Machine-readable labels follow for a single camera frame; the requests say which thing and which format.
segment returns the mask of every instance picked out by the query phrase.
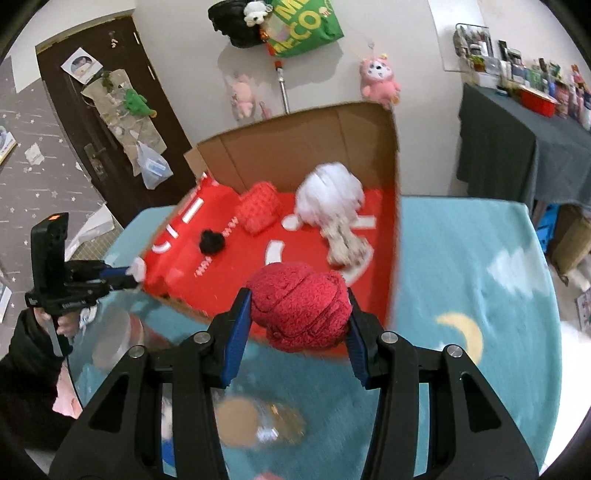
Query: brown cardboard flap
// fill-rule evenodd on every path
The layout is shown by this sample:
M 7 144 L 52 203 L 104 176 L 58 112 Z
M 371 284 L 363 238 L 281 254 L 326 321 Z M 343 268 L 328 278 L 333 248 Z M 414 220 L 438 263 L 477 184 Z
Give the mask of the brown cardboard flap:
M 396 184 L 398 142 L 389 111 L 375 103 L 345 103 L 272 118 L 199 143 L 187 161 L 207 164 L 238 193 L 258 181 L 294 192 L 321 163 L 343 163 L 366 188 Z M 195 172 L 200 167 L 191 169 Z
M 189 168 L 195 175 L 195 178 L 200 179 L 201 175 L 207 171 L 207 164 L 201 156 L 199 149 L 192 148 L 187 153 L 185 153 L 184 157 L 187 161 L 187 164 L 189 164 Z

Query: person's hand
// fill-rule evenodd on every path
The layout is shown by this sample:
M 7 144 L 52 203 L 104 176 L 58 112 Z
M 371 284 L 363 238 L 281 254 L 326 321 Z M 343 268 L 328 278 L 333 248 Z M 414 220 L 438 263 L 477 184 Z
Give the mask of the person's hand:
M 47 322 L 51 322 L 51 315 L 45 312 L 43 309 L 33 309 L 35 312 L 35 320 L 39 324 L 39 326 L 47 332 L 48 324 Z M 68 338 L 73 338 L 79 330 L 80 325 L 80 312 L 70 312 L 66 313 L 64 316 L 60 317 L 57 320 L 57 329 L 56 333 L 58 335 L 64 335 Z

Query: door handle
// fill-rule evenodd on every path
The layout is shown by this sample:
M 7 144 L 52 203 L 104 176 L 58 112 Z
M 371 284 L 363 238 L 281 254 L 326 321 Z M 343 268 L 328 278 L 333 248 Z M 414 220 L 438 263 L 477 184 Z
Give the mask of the door handle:
M 95 146 L 92 143 L 89 143 L 88 145 L 86 145 L 84 147 L 84 152 L 86 153 L 86 157 L 88 157 L 88 160 L 90 161 L 90 165 L 92 166 L 93 170 L 96 173 L 96 176 L 98 176 L 100 181 L 105 181 L 105 179 L 107 178 L 107 172 L 105 171 L 103 163 L 98 158 L 99 155 L 101 153 L 103 153 L 104 151 L 106 151 L 105 147 L 103 147 L 97 151 L 95 149 Z

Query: white cloud print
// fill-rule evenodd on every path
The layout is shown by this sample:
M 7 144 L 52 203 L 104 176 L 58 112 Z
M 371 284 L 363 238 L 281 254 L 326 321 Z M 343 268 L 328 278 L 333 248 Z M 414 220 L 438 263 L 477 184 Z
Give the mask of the white cloud print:
M 531 298 L 534 291 L 550 295 L 547 268 L 534 241 L 525 251 L 521 247 L 513 254 L 502 250 L 488 267 L 488 273 L 512 295 L 519 291 Z

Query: red yarn ball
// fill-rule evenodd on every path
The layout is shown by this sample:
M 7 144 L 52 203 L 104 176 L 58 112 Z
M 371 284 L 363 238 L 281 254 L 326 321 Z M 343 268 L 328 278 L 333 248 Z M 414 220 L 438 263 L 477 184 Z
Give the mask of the red yarn ball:
M 236 218 L 244 230 L 256 235 L 278 220 L 280 209 L 281 204 L 273 184 L 261 181 L 240 197 Z
M 304 263 L 272 263 L 246 287 L 252 291 L 252 321 L 267 330 L 269 343 L 278 350 L 326 349 L 347 334 L 352 307 L 337 272 L 314 272 Z

